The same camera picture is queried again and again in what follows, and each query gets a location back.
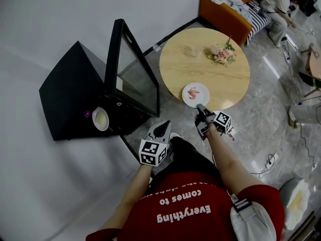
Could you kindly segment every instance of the white pants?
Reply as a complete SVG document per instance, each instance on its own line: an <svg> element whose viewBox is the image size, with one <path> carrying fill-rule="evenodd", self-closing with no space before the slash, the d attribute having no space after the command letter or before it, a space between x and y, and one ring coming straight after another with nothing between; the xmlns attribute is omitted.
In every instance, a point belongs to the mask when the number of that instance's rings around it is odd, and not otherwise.
<svg viewBox="0 0 321 241"><path fill-rule="evenodd" d="M265 12L275 12L275 9L266 0L262 0L260 6ZM273 21L269 36L275 45L279 45L287 33L287 22L278 13L268 13L268 15Z"/></svg>

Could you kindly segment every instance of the marble floor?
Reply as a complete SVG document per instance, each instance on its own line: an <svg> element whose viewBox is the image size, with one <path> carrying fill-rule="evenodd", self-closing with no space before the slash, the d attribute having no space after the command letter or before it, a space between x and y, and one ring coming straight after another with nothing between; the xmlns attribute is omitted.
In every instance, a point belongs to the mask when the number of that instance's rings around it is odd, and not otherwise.
<svg viewBox="0 0 321 241"><path fill-rule="evenodd" d="M306 34L298 29L289 28L288 35L297 45L298 50L307 49L314 41L321 44L320 14L307 18L299 11L295 22L298 28L308 32L311 28L315 35ZM204 27L194 23L189 28ZM298 70L305 67L306 55L290 49L291 67L287 64L282 47L277 49L262 30L252 38L248 47L242 46L247 56L251 81L246 95L236 105L224 110L232 117L236 130L235 141L226 135L224 139L235 151L244 166L250 172L261 172L265 168L268 154L277 153L279 159L271 170L261 175L261 180L275 188L280 188L287 180L299 176L309 183L311 195L305 216L312 210L319 211L321 205L321 164L312 172L312 159L308 157L304 140L300 137L300 127L291 128L287 123L287 111L293 103L302 101L303 94L312 90L297 77ZM150 126L160 121L172 121L172 131L192 143L197 150L211 160L211 150L207 142L202 142L194 126L197 111L180 103L166 88L160 72L159 57L161 51L152 51L146 56L160 84L160 118L151 118L142 128L131 134L129 143L138 150L140 139L146 135ZM318 103L318 99L305 103ZM319 162L321 157L321 126L303 125L302 135L306 137L310 154Z"/></svg>

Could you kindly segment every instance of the hand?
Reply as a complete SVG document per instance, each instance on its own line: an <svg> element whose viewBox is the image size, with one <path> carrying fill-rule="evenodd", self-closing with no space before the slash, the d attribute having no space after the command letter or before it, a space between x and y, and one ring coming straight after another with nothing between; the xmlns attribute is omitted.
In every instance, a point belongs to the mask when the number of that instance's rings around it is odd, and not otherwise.
<svg viewBox="0 0 321 241"><path fill-rule="evenodd" d="M212 133L212 132L217 132L217 129L216 129L216 127L215 127L215 125L213 124L213 123L209 123L209 130L208 131L206 131L205 133L204 133L204 135L206 136L206 137L208 137L208 135L210 134L210 133Z"/></svg>
<svg viewBox="0 0 321 241"><path fill-rule="evenodd" d="M292 28L294 28L294 29L297 28L297 25L296 25L294 22L291 23L291 26L292 26Z"/></svg>

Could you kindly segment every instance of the pink flower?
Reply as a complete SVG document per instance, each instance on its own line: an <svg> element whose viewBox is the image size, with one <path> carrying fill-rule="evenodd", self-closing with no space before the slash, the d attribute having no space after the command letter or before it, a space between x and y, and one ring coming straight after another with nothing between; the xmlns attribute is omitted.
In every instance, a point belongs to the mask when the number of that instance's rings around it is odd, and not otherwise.
<svg viewBox="0 0 321 241"><path fill-rule="evenodd" d="M226 58L226 57L229 56L229 53L224 50L224 51L220 52L220 56L223 57L223 58Z"/></svg>
<svg viewBox="0 0 321 241"><path fill-rule="evenodd" d="M219 54L219 52L220 52L220 50L218 49L218 47L216 47L216 46L211 47L212 54L217 55L217 54Z"/></svg>

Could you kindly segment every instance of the open microwave door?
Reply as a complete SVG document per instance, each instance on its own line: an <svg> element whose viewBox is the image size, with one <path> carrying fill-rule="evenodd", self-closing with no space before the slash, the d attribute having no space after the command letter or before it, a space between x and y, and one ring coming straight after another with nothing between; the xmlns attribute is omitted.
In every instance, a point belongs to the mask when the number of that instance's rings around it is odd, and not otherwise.
<svg viewBox="0 0 321 241"><path fill-rule="evenodd" d="M123 19L114 23L104 81L108 94L159 116L159 85Z"/></svg>

